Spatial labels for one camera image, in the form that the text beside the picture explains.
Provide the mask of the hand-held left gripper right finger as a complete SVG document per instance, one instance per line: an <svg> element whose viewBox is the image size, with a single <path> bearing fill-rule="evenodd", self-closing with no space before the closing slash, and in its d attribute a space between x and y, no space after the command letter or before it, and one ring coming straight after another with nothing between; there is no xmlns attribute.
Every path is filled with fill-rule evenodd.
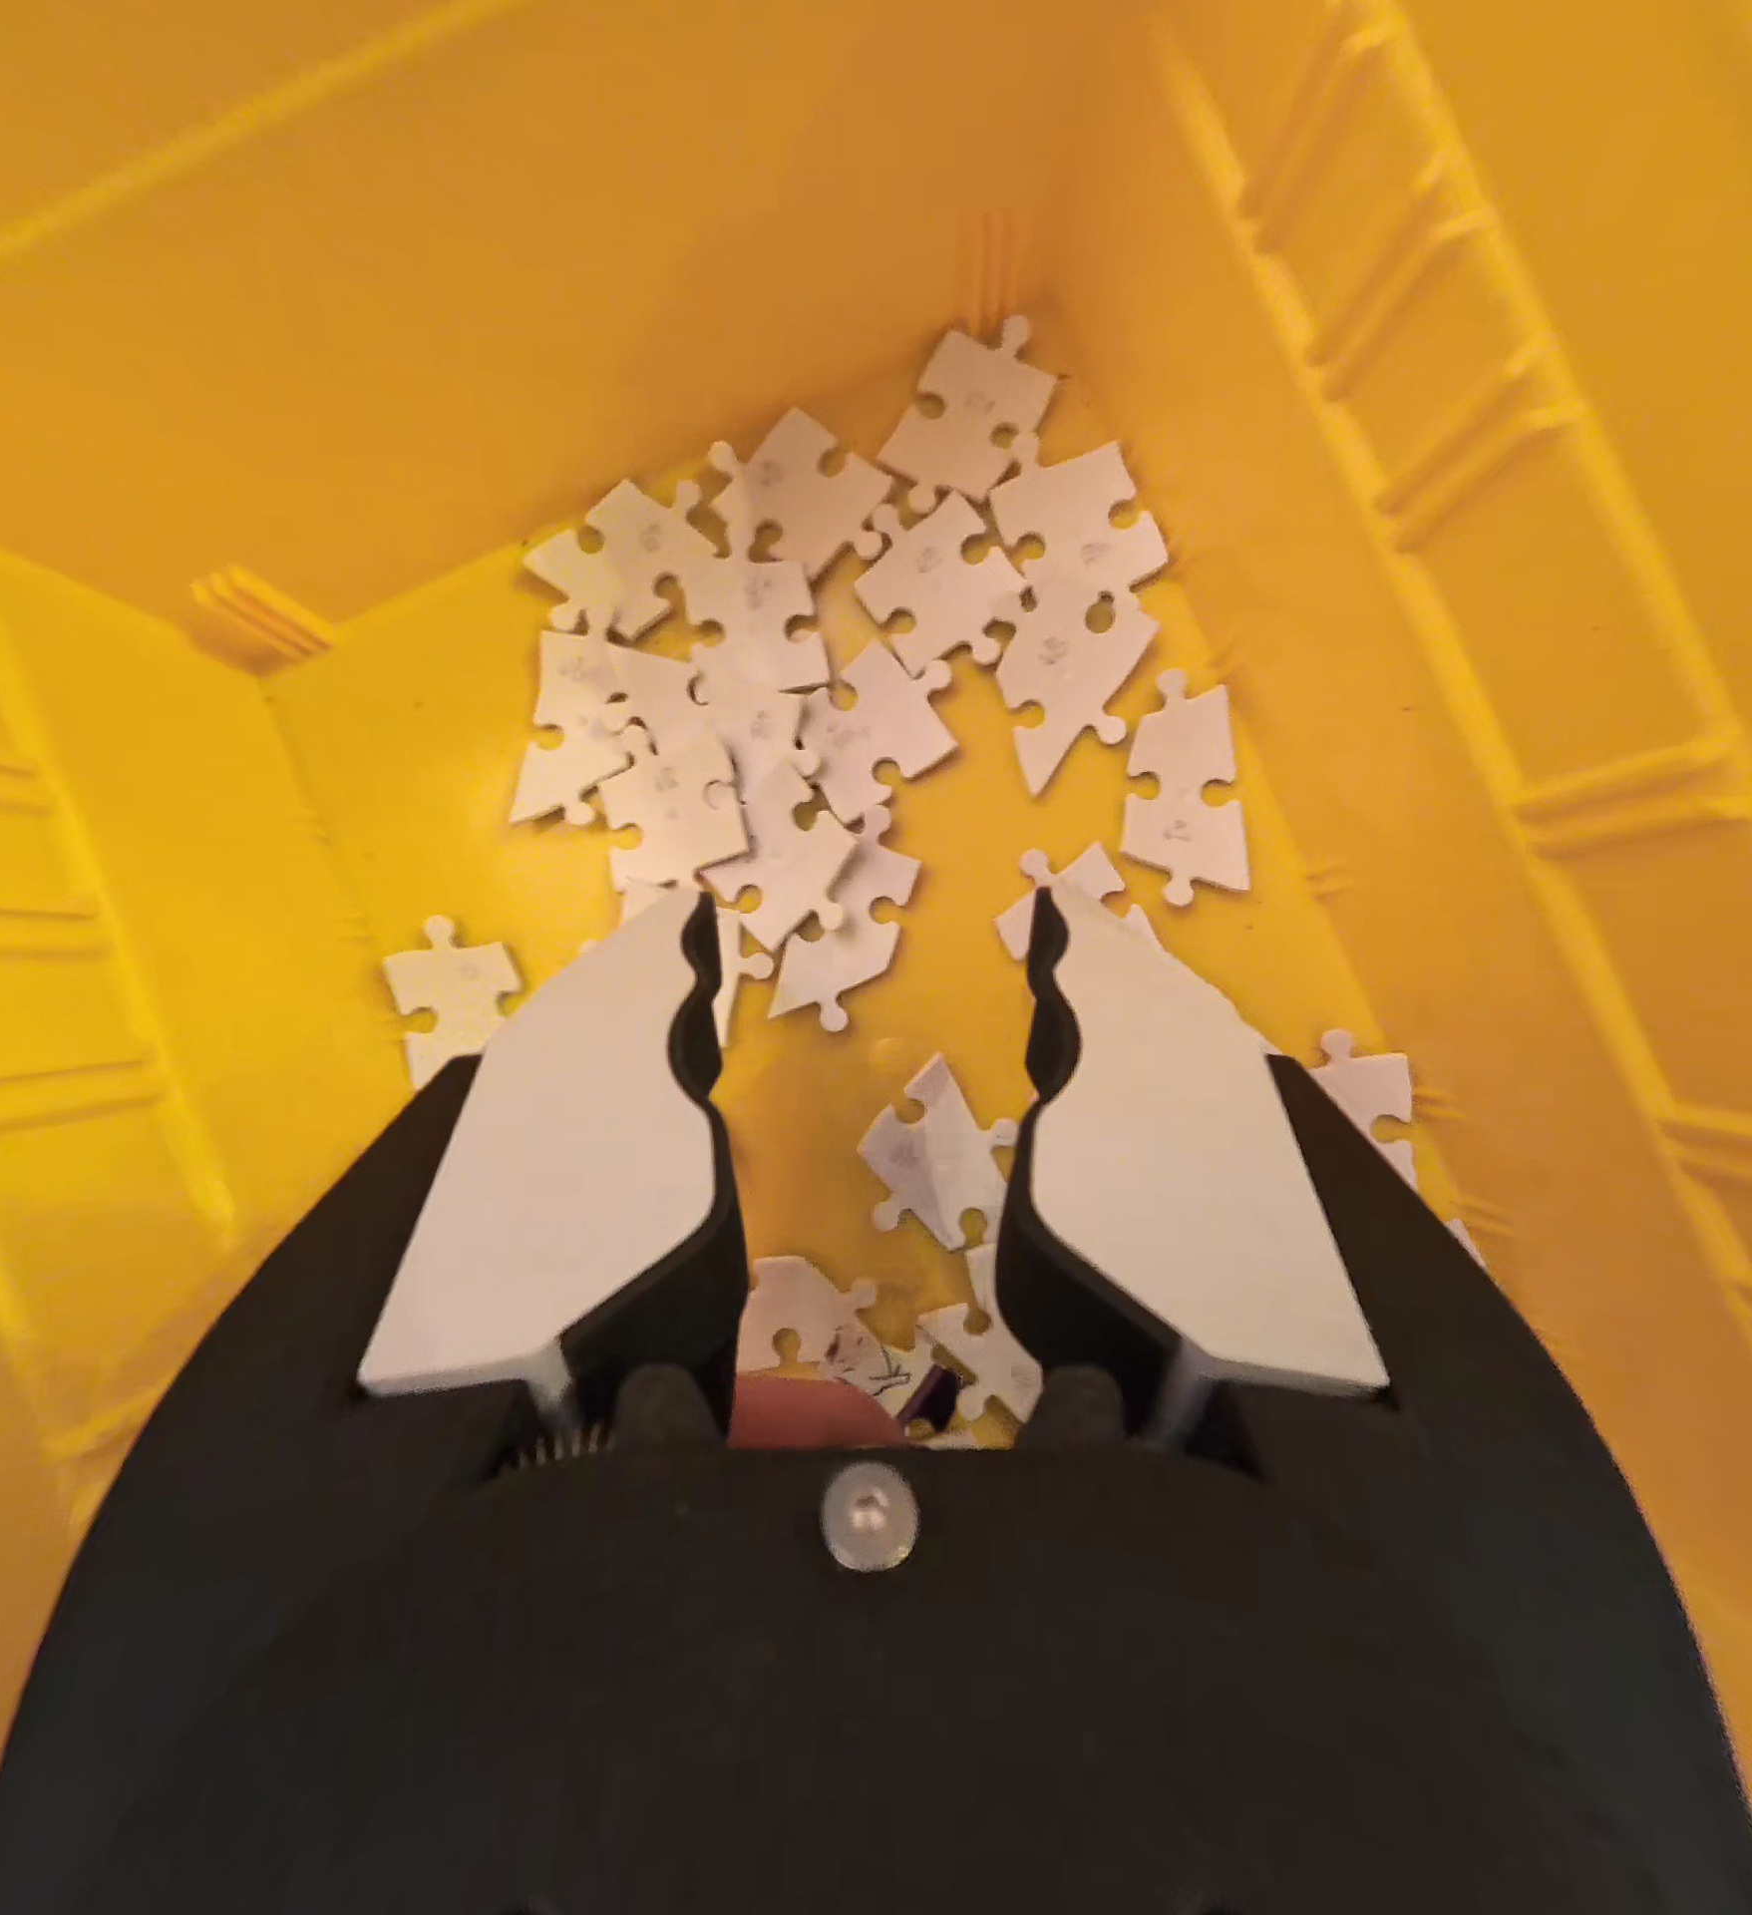
<svg viewBox="0 0 1752 1915"><path fill-rule="evenodd" d="M1035 891L1033 1098L995 1294L1046 1372L1113 1377L1182 1448L1224 1383L1371 1399L1389 1370L1289 1109L1296 1067L1220 986L1073 884Z"/></svg>

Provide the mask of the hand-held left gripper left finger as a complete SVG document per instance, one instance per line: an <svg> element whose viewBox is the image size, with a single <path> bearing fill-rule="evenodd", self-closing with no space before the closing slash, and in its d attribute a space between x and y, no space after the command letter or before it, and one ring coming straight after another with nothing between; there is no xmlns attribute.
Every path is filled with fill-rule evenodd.
<svg viewBox="0 0 1752 1915"><path fill-rule="evenodd" d="M727 1426L749 1263L712 1102L718 984L714 900L667 890L506 1016L359 1356L362 1390L511 1381L566 1430L671 1365Z"/></svg>

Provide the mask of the pile of white puzzle pieces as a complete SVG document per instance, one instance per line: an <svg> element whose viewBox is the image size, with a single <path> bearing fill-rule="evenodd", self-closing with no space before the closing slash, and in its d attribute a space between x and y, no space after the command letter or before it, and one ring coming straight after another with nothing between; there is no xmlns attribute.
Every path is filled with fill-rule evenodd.
<svg viewBox="0 0 1752 1915"><path fill-rule="evenodd" d="M622 482L524 554L555 592L535 705L555 741L527 744L509 817L633 828L609 851L625 920L667 890L714 900L720 1044L736 975L774 980L774 1016L814 1011L843 1033L845 997L890 969L903 922L879 908L908 904L923 861L888 842L879 770L914 779L957 750L936 708L954 650L992 672L1006 710L1035 710L1006 732L1032 799L1079 735L1126 748L1142 788L1124 793L1119 850L1162 875L1164 904L1249 886L1242 804L1209 799L1237 777L1226 688L1191 690L1171 665L1137 723L1108 705L1148 659L1157 619L1137 589L1168 550L1115 442L1043 460L1057 380L1024 362L1026 338L1021 315L995 342L948 331L874 463L792 409L747 456L711 447L711 501L694 482L671 501ZM1108 904L1124 875L1102 841L1066 866L1030 848L1019 870L994 917L1015 962L1055 884L1160 946L1142 904ZM399 1009L437 1020L406 1038L417 1085L478 1058L522 982L500 944L466 949L448 919L426 933L384 962ZM1043 1386L995 1294L1021 1122L981 1120L936 1053L858 1142L883 1191L872 1227L908 1214L966 1270L968 1294L919 1321L966 1372L961 1417L990 1403L1030 1417Z"/></svg>

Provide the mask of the yellow plastic bin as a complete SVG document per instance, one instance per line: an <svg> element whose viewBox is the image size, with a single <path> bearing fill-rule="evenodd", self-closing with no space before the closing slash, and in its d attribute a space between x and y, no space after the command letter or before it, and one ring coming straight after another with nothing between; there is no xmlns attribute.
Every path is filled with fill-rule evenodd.
<svg viewBox="0 0 1752 1915"><path fill-rule="evenodd" d="M616 919L524 549L1012 315L1169 552L1108 710L1231 705L1247 890L1115 899L1409 1058L1752 1796L1752 3L0 3L0 1751L384 955Z"/></svg>

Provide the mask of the colourful puzzle piece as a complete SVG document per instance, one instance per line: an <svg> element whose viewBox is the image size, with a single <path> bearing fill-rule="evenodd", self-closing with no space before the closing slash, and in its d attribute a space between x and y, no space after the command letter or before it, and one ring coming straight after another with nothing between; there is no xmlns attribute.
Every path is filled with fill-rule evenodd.
<svg viewBox="0 0 1752 1915"><path fill-rule="evenodd" d="M861 1321L839 1325L829 1337L821 1372L859 1388L917 1441L943 1435L965 1388L934 1332L921 1323L905 1343L883 1339Z"/></svg>

